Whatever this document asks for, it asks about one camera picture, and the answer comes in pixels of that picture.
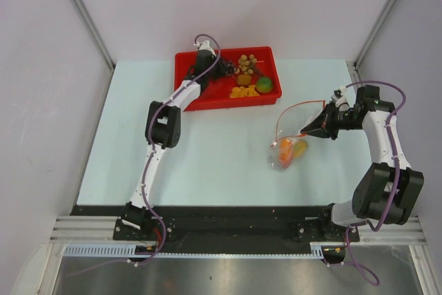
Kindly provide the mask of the dark purple grape bunch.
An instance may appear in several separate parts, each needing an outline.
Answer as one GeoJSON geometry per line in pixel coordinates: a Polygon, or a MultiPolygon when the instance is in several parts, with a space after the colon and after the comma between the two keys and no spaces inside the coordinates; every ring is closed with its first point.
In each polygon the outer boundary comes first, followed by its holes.
{"type": "Polygon", "coordinates": [[[215,79],[221,79],[223,77],[233,77],[238,73],[238,67],[235,63],[225,58],[220,59],[215,65],[215,79]]]}

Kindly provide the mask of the green orange mango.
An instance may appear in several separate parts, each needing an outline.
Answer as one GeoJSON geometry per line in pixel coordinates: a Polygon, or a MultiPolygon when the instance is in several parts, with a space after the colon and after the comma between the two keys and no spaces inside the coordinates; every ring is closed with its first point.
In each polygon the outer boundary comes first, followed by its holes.
{"type": "Polygon", "coordinates": [[[302,157],[308,150],[309,145],[306,140],[296,140],[292,148],[293,159],[302,157]]]}

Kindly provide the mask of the clear zip top bag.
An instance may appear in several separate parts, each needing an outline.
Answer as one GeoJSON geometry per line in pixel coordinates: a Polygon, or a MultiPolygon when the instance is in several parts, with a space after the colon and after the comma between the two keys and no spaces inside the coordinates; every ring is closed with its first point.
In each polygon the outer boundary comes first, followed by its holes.
{"type": "Polygon", "coordinates": [[[272,169],[280,171],[285,170],[280,166],[278,161],[278,150],[281,139],[291,138],[295,141],[306,140],[305,138],[307,135],[300,134],[301,128],[310,122],[311,119],[319,114],[324,108],[325,100],[308,100],[287,107],[279,115],[276,121],[275,137],[268,150],[267,160],[272,169]]]}

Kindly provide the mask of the orange red mango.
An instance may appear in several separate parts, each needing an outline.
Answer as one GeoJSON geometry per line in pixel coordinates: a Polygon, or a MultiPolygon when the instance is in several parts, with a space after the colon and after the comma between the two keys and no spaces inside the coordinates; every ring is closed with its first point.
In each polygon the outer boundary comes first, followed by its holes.
{"type": "Polygon", "coordinates": [[[280,141],[278,150],[278,161],[283,169],[289,167],[294,158],[295,140],[291,138],[283,138],[280,141]]]}

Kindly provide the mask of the tan longan bunch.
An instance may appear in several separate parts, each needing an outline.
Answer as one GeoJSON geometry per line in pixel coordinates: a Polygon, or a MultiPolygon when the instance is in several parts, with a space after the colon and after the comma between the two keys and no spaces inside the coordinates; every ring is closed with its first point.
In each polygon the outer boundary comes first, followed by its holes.
{"type": "Polygon", "coordinates": [[[261,75],[262,71],[259,67],[263,63],[263,60],[258,60],[255,55],[241,55],[238,59],[238,65],[235,70],[235,74],[261,75]]]}

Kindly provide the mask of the green round orange fruit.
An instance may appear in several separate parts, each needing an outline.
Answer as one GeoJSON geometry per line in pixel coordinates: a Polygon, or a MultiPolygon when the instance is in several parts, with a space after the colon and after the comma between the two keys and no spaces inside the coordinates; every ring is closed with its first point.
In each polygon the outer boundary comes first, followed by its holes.
{"type": "Polygon", "coordinates": [[[270,93],[273,89],[273,81],[269,77],[262,76],[256,81],[256,90],[260,94],[270,93]]]}

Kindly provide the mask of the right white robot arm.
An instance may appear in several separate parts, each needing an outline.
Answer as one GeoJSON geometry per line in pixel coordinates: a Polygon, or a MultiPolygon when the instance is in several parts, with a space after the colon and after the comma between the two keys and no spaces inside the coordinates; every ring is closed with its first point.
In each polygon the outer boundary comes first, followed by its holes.
{"type": "Polygon", "coordinates": [[[304,125],[300,134],[335,140],[340,131],[362,130],[369,144],[371,165],[356,186],[352,199],[333,204],[330,217],[318,223],[325,240],[335,240],[344,227],[407,222],[424,185],[424,176],[407,161],[396,130],[396,116],[403,103],[381,99],[379,81],[361,82],[350,105],[346,86],[334,91],[331,101],[304,125]]]}

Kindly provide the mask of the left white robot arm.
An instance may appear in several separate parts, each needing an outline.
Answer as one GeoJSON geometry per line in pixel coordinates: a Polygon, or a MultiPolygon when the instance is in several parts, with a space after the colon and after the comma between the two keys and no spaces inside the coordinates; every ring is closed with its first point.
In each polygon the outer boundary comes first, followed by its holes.
{"type": "Polygon", "coordinates": [[[153,101],[149,106],[145,130],[148,143],[146,162],[139,184],[121,216],[122,224],[128,226],[129,232],[137,239],[143,240],[152,233],[154,213],[148,200],[152,196],[160,162],[180,140],[182,113],[207,88],[219,60],[220,53],[201,45],[192,69],[179,87],[163,102],[153,101]]]}

